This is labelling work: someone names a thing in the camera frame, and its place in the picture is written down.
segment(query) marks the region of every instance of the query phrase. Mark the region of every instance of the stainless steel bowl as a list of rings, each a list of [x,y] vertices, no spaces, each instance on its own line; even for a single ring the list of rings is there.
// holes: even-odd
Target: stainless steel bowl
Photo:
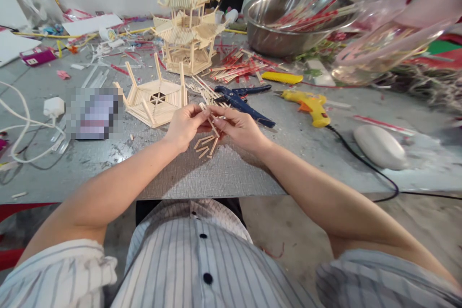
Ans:
[[[299,55],[316,46],[334,30],[353,23],[356,13],[347,14],[325,23],[318,31],[289,32],[269,28],[266,25],[274,23],[290,12],[301,1],[307,0],[251,0],[244,8],[247,20],[247,39],[250,46],[264,55],[283,58]],[[314,11],[320,10],[331,0],[318,0]],[[350,0],[338,0],[331,10],[353,4]]]

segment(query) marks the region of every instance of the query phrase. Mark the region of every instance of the white power cord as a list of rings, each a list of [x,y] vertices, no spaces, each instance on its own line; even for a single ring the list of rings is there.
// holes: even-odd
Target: white power cord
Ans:
[[[10,112],[12,115],[14,115],[15,117],[17,118],[20,118],[22,120],[25,120],[26,121],[26,124],[25,125],[14,125],[14,126],[10,126],[10,127],[7,127],[7,128],[4,128],[2,130],[0,130],[0,132],[4,132],[4,131],[7,131],[7,130],[10,130],[10,129],[13,129],[13,128],[22,128],[24,127],[24,129],[21,131],[18,139],[14,142],[13,146],[11,147],[11,158],[19,163],[22,163],[22,164],[27,164],[27,163],[31,163],[37,159],[40,159],[41,157],[45,156],[46,154],[48,154],[49,152],[51,152],[53,149],[54,149],[54,145],[51,146],[49,149],[47,149],[46,151],[44,151],[42,154],[36,156],[35,158],[33,159],[29,159],[29,160],[22,160],[20,158],[18,158],[15,154],[16,152],[16,148],[18,147],[19,143],[21,142],[21,140],[23,139],[24,135],[27,133],[27,130],[29,130],[29,127],[31,126],[44,126],[44,127],[47,127],[47,128],[55,128],[57,129],[63,136],[64,138],[66,137],[66,133],[60,129],[59,127],[56,126],[56,117],[53,116],[51,117],[52,119],[52,123],[51,124],[45,124],[45,123],[41,123],[41,122],[38,122],[36,120],[32,120],[30,119],[30,112],[29,112],[29,107],[27,106],[27,102],[26,102],[26,99],[24,98],[24,96],[22,95],[22,93],[15,87],[13,87],[12,85],[8,84],[8,83],[5,83],[5,82],[2,82],[0,81],[1,84],[4,84],[6,85],[7,87],[10,87],[11,89],[13,89],[14,91],[16,91],[19,95],[19,98],[21,99],[22,103],[23,103],[23,106],[24,106],[24,111],[26,113],[26,116],[23,117],[22,115],[19,115],[17,114],[15,111],[13,111],[2,99],[0,99],[0,104],[5,107],[5,109]]]

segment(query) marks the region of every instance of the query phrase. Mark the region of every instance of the floor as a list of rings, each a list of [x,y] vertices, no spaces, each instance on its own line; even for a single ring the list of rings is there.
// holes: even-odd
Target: floor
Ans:
[[[289,196],[243,198],[241,206],[255,245],[276,257],[291,275],[315,292],[315,267],[320,262],[332,259],[325,233],[306,217]],[[422,242],[462,283],[462,202],[401,195],[380,206]],[[48,206],[24,211],[0,223],[0,233],[5,233],[1,247],[5,249],[26,244],[54,208]],[[134,227],[135,208],[131,205],[107,231],[104,247],[107,255],[119,260],[118,278],[122,278]],[[9,272],[0,272],[0,282]]]

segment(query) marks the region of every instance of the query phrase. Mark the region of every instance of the popsicle stick pagoda model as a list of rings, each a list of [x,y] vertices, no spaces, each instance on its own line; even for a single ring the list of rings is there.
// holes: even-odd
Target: popsicle stick pagoda model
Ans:
[[[215,36],[225,29],[224,24],[215,24],[215,12],[204,15],[205,4],[211,0],[158,0],[171,8],[171,19],[154,17],[154,33],[164,39],[164,60],[167,71],[196,75],[212,65],[215,54]]]
[[[122,94],[127,113],[152,128],[169,123],[175,111],[188,104],[182,64],[180,64],[181,85],[178,85],[162,79],[157,54],[155,61],[159,79],[140,85],[136,84],[130,64],[125,62],[132,86],[127,98]],[[120,89],[119,83],[114,82],[114,85]]]

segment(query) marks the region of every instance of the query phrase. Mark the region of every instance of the black power cord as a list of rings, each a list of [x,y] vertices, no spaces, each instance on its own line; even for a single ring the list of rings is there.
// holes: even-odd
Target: black power cord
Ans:
[[[340,139],[340,142],[343,144],[343,146],[346,148],[346,150],[348,150],[355,158],[357,158],[359,161],[361,161],[364,165],[366,165],[367,167],[369,167],[372,171],[378,173],[379,175],[381,175],[382,177],[384,177],[387,181],[389,181],[393,187],[395,188],[395,192],[393,193],[393,195],[389,196],[389,197],[385,197],[383,199],[379,199],[379,200],[375,200],[373,202],[377,203],[377,202],[383,202],[383,201],[389,201],[389,200],[392,200],[394,199],[395,197],[397,197],[400,193],[404,193],[404,194],[410,194],[410,195],[421,195],[421,196],[433,196],[433,197],[443,197],[443,198],[449,198],[449,199],[453,199],[453,200],[462,200],[462,198],[460,197],[455,197],[455,196],[445,196],[445,195],[438,195],[438,194],[429,194],[429,193],[423,193],[423,192],[400,192],[399,191],[399,187],[397,186],[397,184],[391,180],[391,178],[387,177],[386,175],[384,175],[382,172],[380,172],[378,169],[376,169],[373,165],[371,165],[370,163],[368,163],[366,160],[364,160],[362,157],[360,157],[358,154],[356,154],[356,152],[351,149],[351,147],[349,146],[349,144],[345,141],[345,139],[343,138],[342,135],[340,135],[340,133],[334,128],[332,127],[331,125],[328,125],[326,126],[327,129],[329,129],[330,131],[332,131],[335,135],[337,135],[337,137]]]
[[[12,27],[9,27],[9,26],[4,26],[4,25],[1,25],[1,24],[0,24],[0,26],[3,27],[3,28],[6,28],[6,29],[10,29],[12,32],[19,32],[18,29],[13,29]]]

